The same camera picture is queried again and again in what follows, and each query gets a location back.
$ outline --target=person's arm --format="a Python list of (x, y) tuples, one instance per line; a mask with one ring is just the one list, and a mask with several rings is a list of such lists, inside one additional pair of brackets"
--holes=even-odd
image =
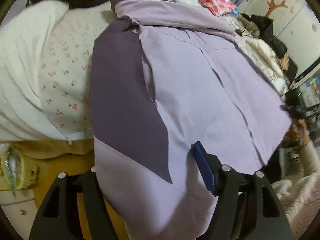
[(304, 169), (304, 175), (309, 176), (314, 172), (320, 173), (319, 155), (317, 154), (315, 146), (313, 145), (313, 142), (308, 135), (307, 125), (304, 120), (299, 120), (298, 123), (303, 130), (303, 136), (301, 138), (302, 148), (299, 154)]

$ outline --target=lavender jacket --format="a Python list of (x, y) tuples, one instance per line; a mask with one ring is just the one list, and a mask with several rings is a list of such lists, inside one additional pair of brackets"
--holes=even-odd
[(95, 41), (90, 82), (99, 185), (131, 240), (194, 240), (217, 198), (191, 144), (252, 174), (291, 120), (222, 18), (164, 0), (110, 1), (118, 19)]

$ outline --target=cream colored clothing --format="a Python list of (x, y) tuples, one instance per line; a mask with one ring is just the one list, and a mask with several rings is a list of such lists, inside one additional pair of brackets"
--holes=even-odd
[(300, 151), (304, 178), (294, 185), (285, 179), (272, 184), (284, 207), (294, 239), (308, 228), (320, 208), (320, 159), (310, 141)]

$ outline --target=silver screw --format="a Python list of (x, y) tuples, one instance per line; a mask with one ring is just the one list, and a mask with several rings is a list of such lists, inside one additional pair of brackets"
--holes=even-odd
[(60, 172), (58, 175), (59, 179), (63, 179), (67, 174), (65, 172)]
[(262, 171), (257, 171), (256, 175), (257, 175), (258, 178), (263, 178), (263, 176), (264, 176)]
[(226, 165), (226, 164), (223, 164), (222, 167), (221, 167), (221, 169), (222, 169), (223, 171), (231, 171), (231, 167), (230, 167), (229, 165)]

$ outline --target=red and white gingham fabric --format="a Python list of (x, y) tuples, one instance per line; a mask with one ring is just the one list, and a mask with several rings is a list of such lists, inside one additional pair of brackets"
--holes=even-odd
[(203, 5), (207, 6), (215, 16), (227, 14), (233, 11), (234, 9), (236, 9), (236, 5), (230, 0), (199, 0), (199, 1)]

